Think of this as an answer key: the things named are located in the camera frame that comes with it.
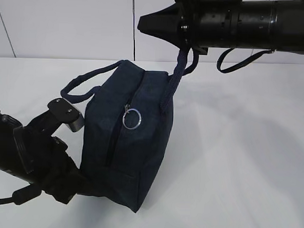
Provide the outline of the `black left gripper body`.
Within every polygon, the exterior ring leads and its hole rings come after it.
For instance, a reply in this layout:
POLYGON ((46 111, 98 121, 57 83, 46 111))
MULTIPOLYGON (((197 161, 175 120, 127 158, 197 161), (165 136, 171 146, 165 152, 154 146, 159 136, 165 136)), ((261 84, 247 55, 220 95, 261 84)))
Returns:
POLYGON ((66 153, 67 145, 52 136, 61 124, 53 115, 42 114, 13 129, 17 167, 12 174, 66 204, 74 196, 75 164, 66 153))

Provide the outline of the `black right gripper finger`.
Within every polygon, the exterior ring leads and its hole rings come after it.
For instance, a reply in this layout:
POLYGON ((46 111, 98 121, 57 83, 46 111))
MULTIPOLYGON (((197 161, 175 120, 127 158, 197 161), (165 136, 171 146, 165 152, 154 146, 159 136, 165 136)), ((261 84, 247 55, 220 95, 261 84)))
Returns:
POLYGON ((185 24, 182 7, 175 3, 163 10, 140 17, 137 29, 146 35, 167 41, 184 49, 181 27, 185 24))

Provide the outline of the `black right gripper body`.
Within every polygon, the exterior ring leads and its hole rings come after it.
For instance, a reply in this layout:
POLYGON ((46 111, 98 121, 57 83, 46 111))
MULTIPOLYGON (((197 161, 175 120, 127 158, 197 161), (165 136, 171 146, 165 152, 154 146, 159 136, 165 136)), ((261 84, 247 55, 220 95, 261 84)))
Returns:
POLYGON ((174 0, 179 7, 180 24, 178 28, 178 36, 183 42, 184 50, 193 49, 198 54, 206 56, 208 48, 198 45, 194 39, 195 20, 198 18, 200 0, 174 0))

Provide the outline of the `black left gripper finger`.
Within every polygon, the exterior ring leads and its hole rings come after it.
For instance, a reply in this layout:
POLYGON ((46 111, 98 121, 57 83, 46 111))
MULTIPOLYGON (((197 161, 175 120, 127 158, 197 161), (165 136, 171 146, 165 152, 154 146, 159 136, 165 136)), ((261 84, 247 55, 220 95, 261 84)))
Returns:
POLYGON ((69 156, 67 157, 66 178, 67 183, 73 187, 76 194, 88 197, 97 196, 97 191, 91 181, 81 174, 80 169, 69 156))

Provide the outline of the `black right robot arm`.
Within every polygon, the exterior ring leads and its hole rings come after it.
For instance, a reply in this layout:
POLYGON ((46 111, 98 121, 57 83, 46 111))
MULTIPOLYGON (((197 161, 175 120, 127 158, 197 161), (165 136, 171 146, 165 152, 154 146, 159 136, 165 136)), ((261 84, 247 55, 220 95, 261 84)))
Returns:
POLYGON ((138 30, 181 50, 261 49, 304 54, 304 0, 174 0, 138 30))

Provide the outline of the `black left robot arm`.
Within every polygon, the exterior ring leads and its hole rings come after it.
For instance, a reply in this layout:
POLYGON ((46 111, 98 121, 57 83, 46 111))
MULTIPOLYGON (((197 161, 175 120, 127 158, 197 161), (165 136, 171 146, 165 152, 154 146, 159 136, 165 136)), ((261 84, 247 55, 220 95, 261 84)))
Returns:
POLYGON ((0 205, 21 205, 42 192, 67 204, 75 195, 92 196, 93 186, 66 152, 68 146, 53 133, 63 121, 46 111, 23 125, 0 112, 0 170, 28 182, 0 198, 0 205))

